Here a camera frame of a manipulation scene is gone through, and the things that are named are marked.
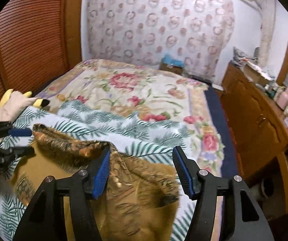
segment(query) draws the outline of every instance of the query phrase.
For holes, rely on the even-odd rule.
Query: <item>floral bedspread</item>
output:
[[[96,59],[77,64],[38,96],[50,100],[52,113],[57,113],[63,102],[80,100],[91,109],[124,117],[137,112],[141,120],[151,123],[185,122],[194,160],[220,176],[224,145],[208,110],[207,89],[204,83],[174,73]],[[160,144],[173,147],[177,141],[170,135]]]

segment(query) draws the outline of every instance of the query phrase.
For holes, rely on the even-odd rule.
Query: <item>cardboard box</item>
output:
[[[183,68],[174,65],[168,65],[167,63],[161,63],[160,70],[170,71],[178,75],[182,75],[183,73]]]
[[[263,87],[265,87],[265,85],[270,82],[269,80],[264,78],[259,72],[254,70],[251,66],[249,66],[247,63],[245,64],[243,71],[244,74],[249,78],[251,78],[254,83],[260,84]]]

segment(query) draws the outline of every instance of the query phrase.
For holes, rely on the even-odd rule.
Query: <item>white wall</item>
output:
[[[281,70],[287,47],[288,12],[283,5],[276,0],[275,26],[267,66],[265,67],[265,70],[276,78]]]
[[[242,2],[232,0],[235,25],[228,44],[222,50],[215,70],[215,84],[221,84],[227,65],[233,58],[233,47],[237,47],[252,56],[254,49],[260,46],[262,18],[260,12]]]
[[[81,15],[80,15],[80,38],[82,46],[82,60],[86,61],[92,58],[88,47],[87,35],[87,0],[82,0]]]

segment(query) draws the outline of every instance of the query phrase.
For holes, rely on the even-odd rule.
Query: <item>bed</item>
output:
[[[236,163],[232,143],[226,134],[224,113],[217,110],[220,105],[214,95],[206,84],[173,73],[95,59],[79,63],[51,82],[37,95],[50,100],[47,111],[28,107],[14,126],[32,128],[35,123],[47,124],[75,138],[112,141],[119,151],[170,165],[172,148],[180,145],[189,158],[215,176],[221,176],[227,152],[233,163],[230,162],[226,176],[233,176]],[[228,151],[214,121],[222,135],[226,134]],[[74,133],[63,125],[65,122],[81,130]],[[2,146],[25,146],[30,142],[29,138],[6,137]],[[149,152],[148,146],[155,151]],[[7,188],[5,182],[11,179],[17,164],[15,161],[0,180],[0,189]],[[171,240],[184,240],[195,207],[181,187],[180,194]],[[0,191],[0,235],[4,240],[12,239],[24,209],[15,195]],[[218,198],[212,240],[219,238],[220,219]],[[10,221],[15,222],[12,230],[3,230]]]

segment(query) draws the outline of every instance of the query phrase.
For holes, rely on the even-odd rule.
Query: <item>blue cloth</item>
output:
[[[184,67],[184,63],[182,61],[174,59],[169,54],[165,54],[165,56],[162,58],[162,63],[166,63],[168,65],[174,65],[181,68]]]

